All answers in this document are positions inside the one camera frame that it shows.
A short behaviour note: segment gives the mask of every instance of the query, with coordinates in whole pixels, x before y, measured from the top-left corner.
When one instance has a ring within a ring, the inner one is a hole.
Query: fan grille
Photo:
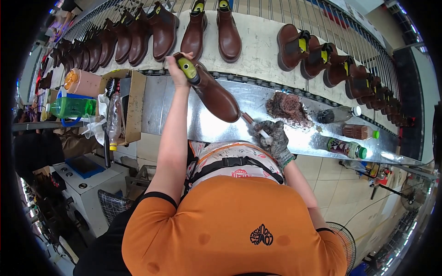
[[[327,224],[338,237],[344,248],[345,256],[347,257],[347,272],[345,275],[348,275],[353,269],[354,262],[356,261],[356,242],[350,231],[343,225],[335,222],[327,222]]]

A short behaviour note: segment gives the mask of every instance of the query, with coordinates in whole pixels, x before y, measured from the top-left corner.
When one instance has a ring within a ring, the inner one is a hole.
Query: brown liquid bottle
[[[344,125],[342,135],[348,138],[358,140],[378,139],[379,131],[373,130],[367,125]]]

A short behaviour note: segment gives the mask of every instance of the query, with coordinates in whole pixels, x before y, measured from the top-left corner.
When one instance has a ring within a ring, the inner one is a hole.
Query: cardboard box
[[[126,139],[118,143],[119,146],[129,144],[141,139],[141,120],[143,117],[143,100],[146,87],[146,76],[131,69],[120,69],[104,74],[101,78],[99,91],[104,93],[106,84],[111,78],[126,78],[127,72],[132,72],[129,104],[126,116]],[[98,101],[96,115],[99,115]]]

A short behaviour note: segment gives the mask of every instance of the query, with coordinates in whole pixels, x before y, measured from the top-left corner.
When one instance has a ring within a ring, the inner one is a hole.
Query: white machine
[[[103,158],[92,153],[84,156],[106,168]],[[74,202],[71,206],[84,217],[89,225],[90,232],[95,237],[104,234],[108,229],[108,225],[98,200],[98,190],[101,189],[113,194],[121,190],[122,194],[126,195],[125,176],[129,175],[129,169],[113,163],[109,169],[86,179],[83,179],[67,164],[54,166],[53,169],[66,183],[66,190],[63,191],[64,197],[72,197]]]

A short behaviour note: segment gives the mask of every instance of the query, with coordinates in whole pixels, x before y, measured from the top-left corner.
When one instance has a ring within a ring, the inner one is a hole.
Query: black apron strap
[[[227,157],[223,158],[221,161],[215,161],[212,164],[204,166],[200,172],[197,172],[191,179],[189,179],[189,183],[194,183],[198,179],[202,178],[203,176],[206,176],[216,170],[219,170],[221,168],[228,168],[228,167],[236,167],[236,166],[244,166],[244,165],[252,165],[257,166],[263,169],[266,173],[271,175],[279,184],[284,183],[284,179],[281,175],[272,172],[269,168],[264,166],[261,162],[258,160],[252,159],[248,156],[245,157]]]

